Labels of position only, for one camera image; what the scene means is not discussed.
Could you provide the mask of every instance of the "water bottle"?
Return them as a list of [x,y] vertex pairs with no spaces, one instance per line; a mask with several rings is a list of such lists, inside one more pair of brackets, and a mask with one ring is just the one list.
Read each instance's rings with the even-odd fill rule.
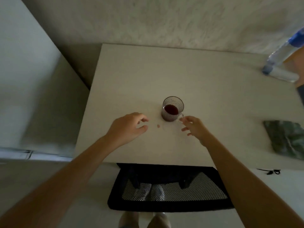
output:
[[290,55],[304,45],[304,28],[296,32],[287,42],[280,48],[273,52],[267,59],[266,65],[263,67],[262,72],[265,75],[271,75],[274,66],[279,66]]

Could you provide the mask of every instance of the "black mesh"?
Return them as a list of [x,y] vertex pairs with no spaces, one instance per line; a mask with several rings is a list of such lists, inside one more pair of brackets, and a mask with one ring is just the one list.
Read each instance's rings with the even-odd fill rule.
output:
[[115,210],[147,212],[233,208],[217,170],[212,167],[139,164],[122,166],[108,205]]

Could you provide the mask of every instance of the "person's leg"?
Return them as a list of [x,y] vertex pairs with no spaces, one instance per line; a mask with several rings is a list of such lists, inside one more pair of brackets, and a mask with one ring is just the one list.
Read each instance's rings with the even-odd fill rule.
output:
[[171,224],[164,213],[156,213],[147,228],[171,228]]
[[139,212],[125,211],[121,216],[118,228],[139,228]]

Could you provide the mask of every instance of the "green camouflage cloth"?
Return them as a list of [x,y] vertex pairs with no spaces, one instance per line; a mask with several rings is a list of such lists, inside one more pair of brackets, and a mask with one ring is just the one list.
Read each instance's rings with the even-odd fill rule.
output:
[[304,160],[304,129],[289,121],[264,121],[274,151],[280,155]]

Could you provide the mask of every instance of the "black cord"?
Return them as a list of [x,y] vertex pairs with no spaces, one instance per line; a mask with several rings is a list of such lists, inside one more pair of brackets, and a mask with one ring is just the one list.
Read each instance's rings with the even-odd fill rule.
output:
[[271,174],[273,174],[273,173],[275,173],[275,174],[280,174],[281,172],[281,170],[273,170],[273,171],[270,171],[270,170],[262,170],[262,171],[267,171],[268,173],[267,173],[267,175],[271,175]]

